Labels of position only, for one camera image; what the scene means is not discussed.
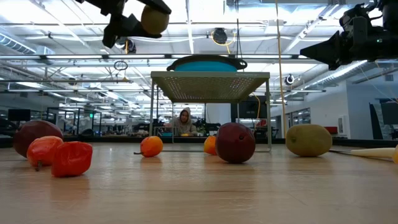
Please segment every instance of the perforated metal sheet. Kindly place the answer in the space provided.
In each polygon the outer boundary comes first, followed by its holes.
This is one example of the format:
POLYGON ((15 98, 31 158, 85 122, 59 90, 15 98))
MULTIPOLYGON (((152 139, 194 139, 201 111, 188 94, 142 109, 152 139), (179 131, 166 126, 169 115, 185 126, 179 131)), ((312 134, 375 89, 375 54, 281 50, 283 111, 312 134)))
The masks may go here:
POLYGON ((238 103, 269 79, 268 72, 152 72, 174 103, 238 103))

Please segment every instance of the metal table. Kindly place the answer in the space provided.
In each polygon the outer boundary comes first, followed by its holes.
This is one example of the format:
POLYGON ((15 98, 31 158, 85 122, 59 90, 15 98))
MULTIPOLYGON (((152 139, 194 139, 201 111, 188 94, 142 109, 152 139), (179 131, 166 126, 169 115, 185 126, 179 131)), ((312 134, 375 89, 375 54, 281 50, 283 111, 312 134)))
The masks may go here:
MULTIPOLYGON (((151 72, 150 77, 150 135, 153 130, 155 84, 172 102, 172 117, 174 103, 237 103, 239 120, 239 102, 265 82, 267 119, 271 119, 269 72, 151 72)), ((268 147, 271 150, 272 131, 270 125, 267 127, 268 147)))

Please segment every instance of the kiwi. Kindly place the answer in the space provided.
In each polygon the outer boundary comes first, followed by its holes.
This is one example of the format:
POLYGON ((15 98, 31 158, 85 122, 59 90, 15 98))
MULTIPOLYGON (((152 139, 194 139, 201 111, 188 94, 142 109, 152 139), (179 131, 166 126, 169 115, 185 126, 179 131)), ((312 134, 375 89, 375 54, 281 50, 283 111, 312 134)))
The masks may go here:
POLYGON ((286 134, 287 148, 298 156, 320 156, 331 148, 331 135, 326 128, 317 124, 299 124, 286 134))

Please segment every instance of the red bell pepper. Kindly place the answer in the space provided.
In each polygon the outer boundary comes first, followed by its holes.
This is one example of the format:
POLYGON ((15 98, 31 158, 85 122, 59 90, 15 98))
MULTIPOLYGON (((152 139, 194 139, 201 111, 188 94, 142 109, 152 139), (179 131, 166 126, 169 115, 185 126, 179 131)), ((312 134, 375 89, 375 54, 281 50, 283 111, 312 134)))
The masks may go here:
POLYGON ((62 145, 62 139, 56 136, 45 136, 35 139, 27 148, 27 160, 36 171, 42 166, 51 166, 55 150, 62 145))
POLYGON ((93 146, 84 142, 65 142, 55 151, 51 174, 54 177, 82 175, 91 165, 93 146))

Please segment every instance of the orange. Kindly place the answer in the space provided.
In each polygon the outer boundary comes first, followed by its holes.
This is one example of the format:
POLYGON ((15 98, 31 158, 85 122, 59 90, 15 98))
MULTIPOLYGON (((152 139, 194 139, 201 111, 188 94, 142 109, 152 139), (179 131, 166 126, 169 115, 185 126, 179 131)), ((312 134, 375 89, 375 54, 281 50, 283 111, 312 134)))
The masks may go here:
POLYGON ((157 136, 146 137, 141 142, 141 152, 134 154, 141 154, 145 157, 157 156, 163 150, 163 142, 157 136))
POLYGON ((216 136, 208 136, 205 141, 205 153, 217 156, 216 152, 216 136))

